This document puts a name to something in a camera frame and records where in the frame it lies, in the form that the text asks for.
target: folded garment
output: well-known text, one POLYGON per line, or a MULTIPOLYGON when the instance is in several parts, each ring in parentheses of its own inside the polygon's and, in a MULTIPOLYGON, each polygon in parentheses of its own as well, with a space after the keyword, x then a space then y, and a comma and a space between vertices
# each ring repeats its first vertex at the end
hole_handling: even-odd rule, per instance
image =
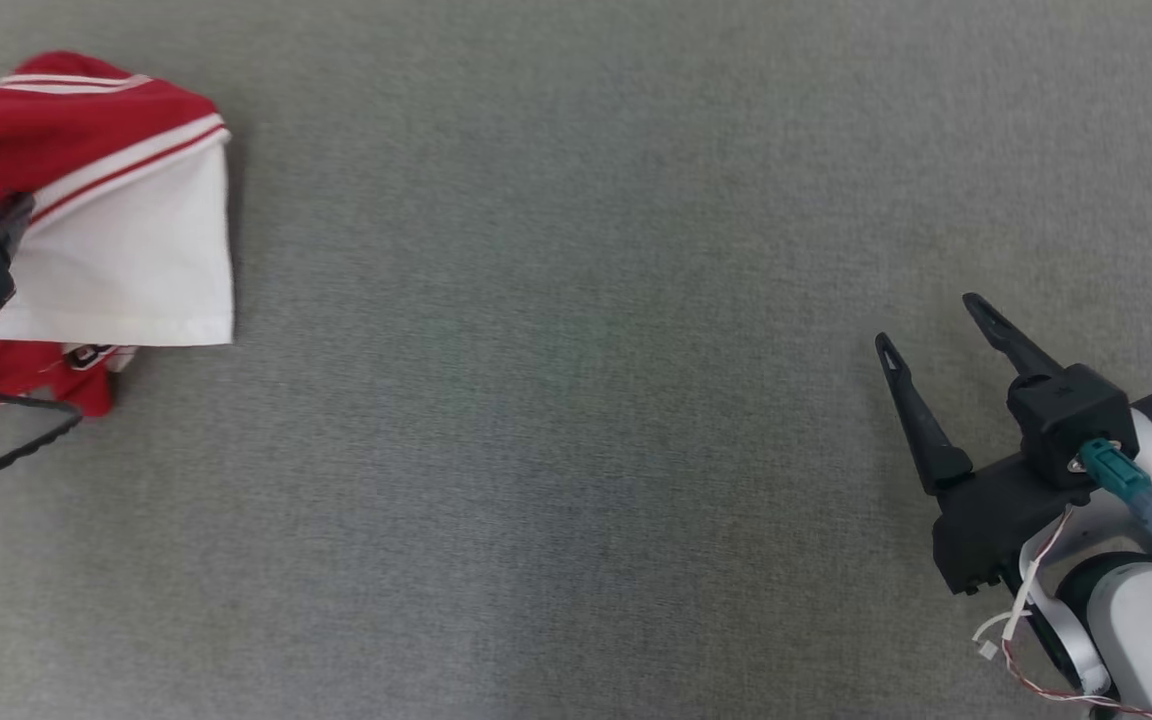
POLYGON ((36 210, 0 310, 0 392, 109 410, 128 347, 232 341, 223 143, 206 97, 73 53, 0 81, 0 200, 36 210))

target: black cable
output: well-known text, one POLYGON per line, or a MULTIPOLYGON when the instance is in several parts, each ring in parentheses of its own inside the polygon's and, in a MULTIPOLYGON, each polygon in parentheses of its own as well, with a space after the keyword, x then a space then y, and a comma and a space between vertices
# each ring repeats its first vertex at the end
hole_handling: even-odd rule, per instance
POLYGON ((32 441, 29 441, 13 452, 0 457, 0 470, 5 469, 7 465, 13 464, 13 462, 26 456, 33 455, 45 445, 50 445, 55 441, 56 438, 68 433, 69 430, 74 429, 83 420, 83 414, 77 407, 68 404, 68 402, 58 402, 54 400, 38 400, 38 397, 18 397, 15 395, 5 395, 0 392, 0 402, 5 406, 22 406, 22 407, 40 407, 45 410, 60 410, 63 414, 69 414, 69 418, 65 419, 52 430, 47 430, 46 433, 38 435, 32 441))

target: wire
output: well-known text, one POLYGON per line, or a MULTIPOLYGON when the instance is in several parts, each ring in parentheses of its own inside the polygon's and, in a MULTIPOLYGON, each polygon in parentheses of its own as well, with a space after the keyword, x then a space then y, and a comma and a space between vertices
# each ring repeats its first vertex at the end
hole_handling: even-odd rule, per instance
POLYGON ((36 439, 32 439, 32 441, 29 441, 20 446, 18 448, 15 448, 15 450, 8 452, 8 454, 0 456, 0 470, 3 470, 6 467, 12 465, 13 462, 22 457, 25 457, 28 455, 33 455, 36 452, 38 452, 38 448, 55 442, 56 438, 63 435, 65 433, 68 433, 69 430, 74 429, 74 425, 77 425, 83 420, 82 411, 78 410, 77 407, 68 404, 68 402, 58 402, 54 400, 38 400, 38 397, 20 397, 15 395, 6 395, 6 393, 1 392, 0 392, 0 402, 3 402, 5 406, 38 407, 38 409, 45 409, 45 410, 60 410, 63 411, 63 414, 69 415, 69 418, 65 419, 63 423, 60 423, 54 429, 47 430, 46 433, 38 435, 36 439))
POLYGON ((973 641, 979 641, 980 634, 987 630, 990 626, 1000 623, 1002 619, 1007 619, 1007 624, 1002 629, 1002 655, 1007 659, 1007 670, 1029 692, 1037 694, 1037 696, 1046 698, 1046 700, 1052 702, 1083 702, 1087 705, 1096 705, 1100 707, 1108 707, 1116 710, 1119 712, 1126 712, 1128 715, 1139 715, 1147 717, 1152 720, 1152 710, 1142 710, 1139 707, 1134 707, 1130 705, 1123 705, 1121 702, 1114 700, 1114 698, 1108 698, 1105 696, 1097 696, 1097 694, 1067 694, 1061 691, 1052 691, 1052 689, 1039 687, 1025 676, 1023 670, 1020 669, 1020 665, 1016 664, 1016 659, 1011 655, 1011 636, 1016 632, 1016 624, 1020 620, 1026 615, 1030 615, 1029 611, 1025 611, 1025 602, 1029 600, 1029 589, 1033 586, 1034 579, 1038 577, 1038 566, 1043 564, 1044 558, 1051 552, 1052 546, 1055 546, 1056 538, 1060 537, 1061 532, 1064 531, 1064 524, 1069 523, 1070 515, 1074 513, 1074 507, 1067 505, 1064 511, 1060 516, 1060 523, 1056 523, 1056 529, 1052 530, 1051 537, 1043 543, 1038 552, 1034 553, 1033 562, 1030 562, 1029 568, 1025 570, 1024 582, 1020 583, 1020 589, 1016 591, 1015 601, 1011 602, 1011 609, 1009 612, 1002 612, 992 619, 984 621, 984 624, 979 626, 977 632, 973 635, 973 641))

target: red fabric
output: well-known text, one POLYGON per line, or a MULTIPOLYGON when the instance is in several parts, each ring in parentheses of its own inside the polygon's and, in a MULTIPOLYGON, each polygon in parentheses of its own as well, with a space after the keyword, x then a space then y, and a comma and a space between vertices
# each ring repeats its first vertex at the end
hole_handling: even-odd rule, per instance
MULTIPOLYGON (((101 60, 76 53, 47 53, 15 74, 50 74, 69 79, 10 79, 0 88, 0 200, 13 192, 37 192, 159 132, 215 113, 215 105, 172 83, 150 79, 101 94, 45 94, 12 85, 99 88, 83 78, 131 78, 101 60)), ((46 213, 38 209, 35 219, 46 213)), ((52 396, 74 402, 85 415, 109 412, 109 356, 73 366, 54 342, 0 341, 0 392, 22 395, 51 387, 52 396)))

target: teal connector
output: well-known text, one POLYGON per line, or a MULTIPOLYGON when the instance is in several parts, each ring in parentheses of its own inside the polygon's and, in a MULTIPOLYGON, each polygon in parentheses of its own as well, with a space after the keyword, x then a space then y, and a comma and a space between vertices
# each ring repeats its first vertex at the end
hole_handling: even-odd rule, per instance
POLYGON ((1107 439, 1083 444, 1078 452, 1087 477, 1126 502, 1132 515, 1152 532, 1152 482, 1149 473, 1107 439))

